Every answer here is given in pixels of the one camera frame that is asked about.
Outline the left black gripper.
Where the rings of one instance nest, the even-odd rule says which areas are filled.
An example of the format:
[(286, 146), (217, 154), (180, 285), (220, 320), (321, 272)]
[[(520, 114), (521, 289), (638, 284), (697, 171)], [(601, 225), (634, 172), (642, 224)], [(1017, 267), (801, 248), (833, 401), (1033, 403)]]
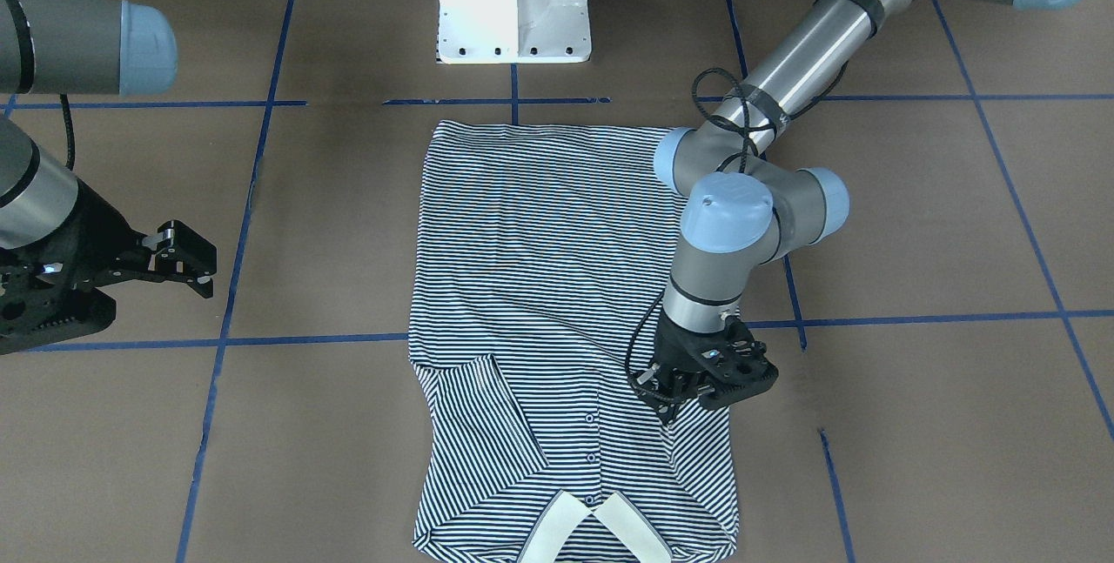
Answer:
[(628, 373), (635, 397), (667, 426), (683, 404), (696, 399), (709, 410), (768, 392), (779, 370), (768, 344), (756, 340), (737, 316), (720, 332), (697, 333), (661, 316), (654, 332), (652, 370)]

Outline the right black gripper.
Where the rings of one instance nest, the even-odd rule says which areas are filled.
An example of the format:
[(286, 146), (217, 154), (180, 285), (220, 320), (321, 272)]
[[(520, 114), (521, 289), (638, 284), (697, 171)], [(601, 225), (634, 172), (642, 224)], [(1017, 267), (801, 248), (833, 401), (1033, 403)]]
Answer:
[[(148, 263), (144, 247), (163, 260)], [(117, 314), (116, 301), (101, 291), (111, 283), (175, 282), (212, 298), (211, 271), (183, 261), (216, 260), (218, 249), (179, 219), (144, 237), (79, 182), (74, 211), (58, 230), (32, 245), (3, 251), (1, 352), (102, 332)]]

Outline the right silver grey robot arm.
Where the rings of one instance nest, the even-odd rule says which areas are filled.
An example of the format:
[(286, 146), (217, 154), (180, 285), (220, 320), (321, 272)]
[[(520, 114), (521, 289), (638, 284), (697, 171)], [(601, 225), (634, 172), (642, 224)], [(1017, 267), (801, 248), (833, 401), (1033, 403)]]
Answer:
[(102, 332), (117, 316), (106, 288), (183, 283), (211, 298), (218, 250), (172, 219), (131, 229), (74, 171), (70, 96), (162, 94), (178, 75), (167, 16), (126, 0), (1, 0), (1, 90), (58, 98), (66, 158), (1, 120), (1, 352)]

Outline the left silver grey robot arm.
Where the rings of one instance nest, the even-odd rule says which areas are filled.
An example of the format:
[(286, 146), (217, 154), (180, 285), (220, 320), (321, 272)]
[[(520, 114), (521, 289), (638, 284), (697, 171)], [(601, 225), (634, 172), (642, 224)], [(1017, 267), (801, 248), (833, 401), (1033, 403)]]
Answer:
[[(1061, 10), (1081, 0), (970, 0), (1016, 10)], [(626, 372), (635, 395), (663, 424), (695, 400), (709, 410), (766, 392), (776, 381), (768, 348), (740, 318), (755, 268), (815, 245), (844, 225), (846, 183), (827, 168), (786, 171), (763, 159), (792, 123), (840, 82), (847, 64), (915, 0), (815, 0), (763, 64), (729, 80), (696, 130), (658, 143), (654, 173), (686, 198), (654, 352), (644, 372)]]

